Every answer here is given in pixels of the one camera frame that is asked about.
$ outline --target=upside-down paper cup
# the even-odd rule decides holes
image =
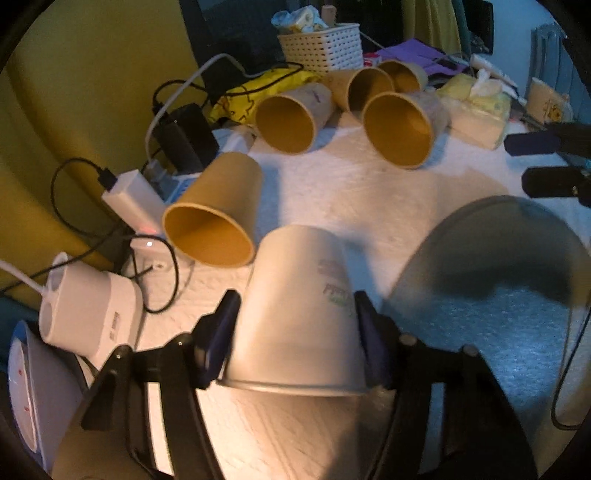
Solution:
[[[367,392],[355,302],[336,236],[290,225],[262,240],[219,382],[288,395]]]

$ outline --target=paper cup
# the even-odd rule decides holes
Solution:
[[[238,152],[215,159],[164,212],[170,242],[188,257],[214,267],[240,267],[255,254],[256,212],[263,173]]]
[[[291,225],[262,240],[219,383],[323,397],[367,392],[353,294],[332,233]]]
[[[573,107],[568,97],[546,85],[540,79],[531,80],[527,99],[527,113],[541,124],[549,122],[572,122]]]
[[[422,92],[429,83],[427,72],[416,63],[386,60],[378,68],[390,75],[394,90],[398,93]]]
[[[322,78],[322,83],[332,91],[333,99],[343,111],[358,118],[373,97],[394,90],[390,76],[377,68],[334,70]]]
[[[363,111],[363,127],[375,149],[402,168],[427,161],[449,114],[434,93],[382,93]]]
[[[270,146],[283,153],[298,154],[314,144],[335,107],[328,87],[308,83],[264,99],[256,109],[255,123]]]

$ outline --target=white container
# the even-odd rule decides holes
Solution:
[[[355,303],[336,236],[291,225],[262,240],[219,382],[291,395],[367,392]]]
[[[301,63],[310,72],[363,68],[359,24],[337,24],[313,33],[278,35],[286,61]]]

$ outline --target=small object in basket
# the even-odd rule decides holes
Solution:
[[[336,25],[336,7],[334,5],[322,6],[322,20],[324,20],[324,23],[326,23],[329,28]]]
[[[312,33],[329,27],[312,6],[300,8],[293,13],[287,10],[277,12],[271,18],[271,23],[281,33]]]

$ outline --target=white power bank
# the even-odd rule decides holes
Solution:
[[[162,233],[166,205],[139,170],[119,175],[115,186],[104,192],[102,199],[137,233]]]

